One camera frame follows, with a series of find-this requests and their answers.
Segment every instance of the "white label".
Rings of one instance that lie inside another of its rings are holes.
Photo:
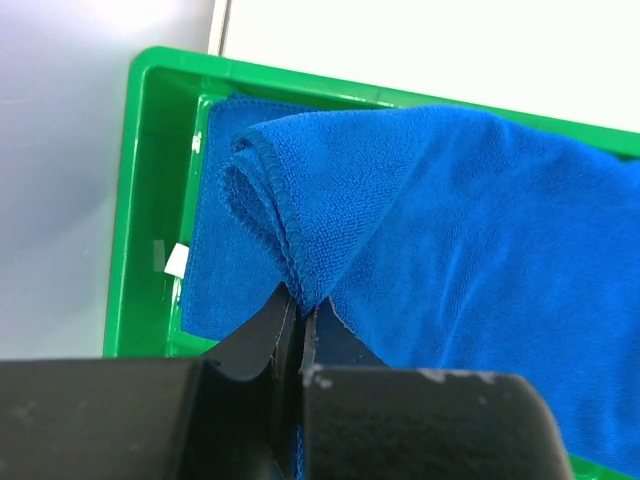
[[[165,273],[174,277],[184,278],[184,271],[187,268],[187,258],[189,258],[189,247],[176,243],[173,247],[167,265],[164,267]]]

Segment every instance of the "green plastic tray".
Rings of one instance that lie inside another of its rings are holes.
[[[163,268],[173,246],[191,240],[209,109],[234,92],[321,109],[466,105],[573,137],[620,158],[640,157],[638,134],[151,48],[135,59],[129,74],[106,357],[197,355],[215,344],[181,331],[182,281]],[[627,478],[572,461],[580,480]]]

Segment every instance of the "blue microfiber towel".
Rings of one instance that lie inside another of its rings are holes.
[[[220,169],[306,312],[394,367],[522,374],[570,453],[640,476],[640,162],[420,107],[261,123]]]
[[[220,203],[215,176],[233,136],[253,124],[310,111],[234,95],[211,108],[193,237],[180,296],[182,329],[222,340],[255,314],[280,282],[267,252]]]

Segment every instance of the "white surface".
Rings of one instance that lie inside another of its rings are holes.
[[[205,51],[213,0],[0,7],[0,358],[100,356],[126,77]]]
[[[231,5],[231,0],[216,0],[211,20],[211,32],[209,36],[209,48],[212,55],[220,55],[223,45],[225,12]]]
[[[187,269],[187,259],[189,258],[189,247],[176,243],[171,250],[167,265],[164,267],[164,273],[173,275],[174,277],[184,278],[184,271]]]
[[[638,0],[233,0],[230,18],[229,58],[640,132]]]

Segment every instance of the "gray surface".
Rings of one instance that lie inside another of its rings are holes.
[[[102,352],[126,76],[207,48],[214,0],[0,6],[0,358]]]

